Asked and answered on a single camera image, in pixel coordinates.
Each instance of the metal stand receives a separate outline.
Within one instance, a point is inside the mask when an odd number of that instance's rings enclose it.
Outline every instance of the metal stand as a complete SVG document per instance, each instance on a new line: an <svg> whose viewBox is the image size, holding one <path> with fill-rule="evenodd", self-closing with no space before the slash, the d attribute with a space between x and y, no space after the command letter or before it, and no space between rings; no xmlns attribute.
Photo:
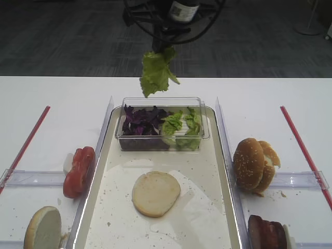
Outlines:
<svg viewBox="0 0 332 249"><path fill-rule="evenodd" d="M322 30L317 25L312 25L312 20L315 15L319 0L316 0L315 5L311 11L310 20L307 25L300 23L294 26L297 33L302 35L319 35Z"/></svg>

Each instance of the top bun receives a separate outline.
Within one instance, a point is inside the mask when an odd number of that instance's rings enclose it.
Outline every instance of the top bun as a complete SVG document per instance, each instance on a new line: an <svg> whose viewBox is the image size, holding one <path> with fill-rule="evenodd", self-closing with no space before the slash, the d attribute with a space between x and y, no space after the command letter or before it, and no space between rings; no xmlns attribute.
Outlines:
<svg viewBox="0 0 332 249"><path fill-rule="evenodd" d="M239 187L255 193L266 190L280 160L271 145L254 138L242 140L234 153L234 171Z"/></svg>

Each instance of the metal tray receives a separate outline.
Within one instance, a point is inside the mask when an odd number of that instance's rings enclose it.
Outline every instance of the metal tray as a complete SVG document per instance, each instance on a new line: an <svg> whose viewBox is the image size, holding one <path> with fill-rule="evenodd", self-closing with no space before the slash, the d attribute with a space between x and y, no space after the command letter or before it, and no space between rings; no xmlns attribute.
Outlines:
<svg viewBox="0 0 332 249"><path fill-rule="evenodd" d="M240 248L214 111L206 107L210 138L199 151L181 152L121 151L115 139L119 112L112 111L101 134L101 153L66 248ZM131 200L136 179L152 170L172 174L181 185L177 202L161 218L141 215Z"/></svg>

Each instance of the white table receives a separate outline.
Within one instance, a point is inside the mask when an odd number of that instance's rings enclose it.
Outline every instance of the white table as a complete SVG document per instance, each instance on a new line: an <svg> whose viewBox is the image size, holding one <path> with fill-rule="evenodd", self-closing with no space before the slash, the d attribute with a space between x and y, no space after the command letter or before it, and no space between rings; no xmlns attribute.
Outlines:
<svg viewBox="0 0 332 249"><path fill-rule="evenodd" d="M282 171L310 171L279 109L286 106L316 166L332 185L332 79L181 78L180 82L179 86L171 82L168 92L153 96L199 96L212 108L219 98L232 153L239 141L255 137L272 144ZM0 77L0 173L10 167L46 105L51 110L17 169L61 171L68 153L96 145L110 96L115 106L124 97L143 97L138 78ZM321 211L311 224L321 219L332 224L323 194L316 195L318 203L308 205ZM304 229L290 231L306 242ZM314 237L332 242L327 238L328 232Z"/></svg>

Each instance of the black mount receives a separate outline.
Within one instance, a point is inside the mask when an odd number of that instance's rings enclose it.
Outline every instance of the black mount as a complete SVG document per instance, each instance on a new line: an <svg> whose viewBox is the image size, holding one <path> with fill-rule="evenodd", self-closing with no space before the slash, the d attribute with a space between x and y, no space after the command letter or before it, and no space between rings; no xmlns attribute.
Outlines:
<svg viewBox="0 0 332 249"><path fill-rule="evenodd" d="M126 26L137 24L144 32L153 37L152 49L154 52L162 52L164 48L176 44L192 42L201 37L213 24L220 14L225 0L220 3L215 0L216 5L200 3L200 7L194 18L189 23L178 23L168 18L168 12L172 0L147 0L143 3L129 6L127 0L123 0L125 9L123 20ZM184 40L192 32L192 27L203 19L210 19L207 27L193 38ZM145 28L141 23L151 24L153 31Z"/></svg>

